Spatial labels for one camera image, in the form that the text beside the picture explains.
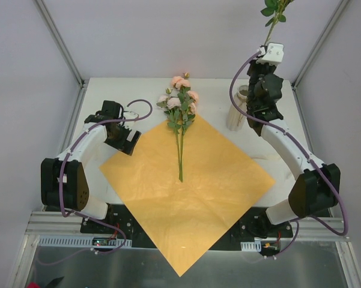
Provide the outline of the cream printed ribbon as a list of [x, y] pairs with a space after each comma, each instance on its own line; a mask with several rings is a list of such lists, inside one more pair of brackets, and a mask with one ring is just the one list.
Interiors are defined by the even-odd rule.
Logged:
[[278, 181], [286, 181], [292, 177], [287, 164], [278, 154], [255, 154], [250, 158], [260, 164], [271, 176], [275, 176]]

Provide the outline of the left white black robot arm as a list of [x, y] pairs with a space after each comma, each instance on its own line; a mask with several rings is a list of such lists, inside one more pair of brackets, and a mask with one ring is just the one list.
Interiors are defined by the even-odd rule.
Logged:
[[102, 109], [84, 120], [77, 139], [55, 158], [41, 162], [41, 201], [59, 208], [65, 214], [80, 212], [95, 218], [94, 226], [101, 233], [114, 229], [115, 219], [108, 214], [109, 204], [92, 196], [85, 176], [85, 166], [102, 144], [131, 156], [141, 132], [126, 125], [120, 103], [105, 100]]

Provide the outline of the orange wrapping paper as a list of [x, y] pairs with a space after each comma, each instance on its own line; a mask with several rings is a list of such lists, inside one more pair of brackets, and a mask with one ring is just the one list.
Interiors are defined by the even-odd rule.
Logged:
[[132, 156], [116, 153], [100, 170], [178, 275], [275, 183], [201, 116], [184, 137], [182, 169], [163, 122], [141, 136]]

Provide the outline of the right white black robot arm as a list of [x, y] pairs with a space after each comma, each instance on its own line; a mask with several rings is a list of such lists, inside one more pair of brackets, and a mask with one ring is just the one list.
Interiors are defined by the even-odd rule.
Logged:
[[282, 98], [283, 80], [274, 74], [275, 67], [250, 62], [247, 120], [249, 126], [268, 142], [290, 169], [295, 183], [288, 198], [267, 208], [258, 222], [259, 232], [273, 236], [280, 224], [306, 218], [338, 204], [340, 170], [325, 164], [309, 152], [290, 133], [276, 103]]

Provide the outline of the pink flower bouquet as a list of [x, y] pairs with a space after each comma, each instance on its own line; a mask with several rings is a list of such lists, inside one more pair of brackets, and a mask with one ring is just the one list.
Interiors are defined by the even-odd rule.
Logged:
[[166, 115], [167, 126], [175, 134], [178, 157], [178, 178], [183, 182], [183, 149], [184, 135], [196, 118], [199, 95], [191, 89], [190, 74], [185, 72], [182, 76], [175, 76], [161, 95], [156, 106]]

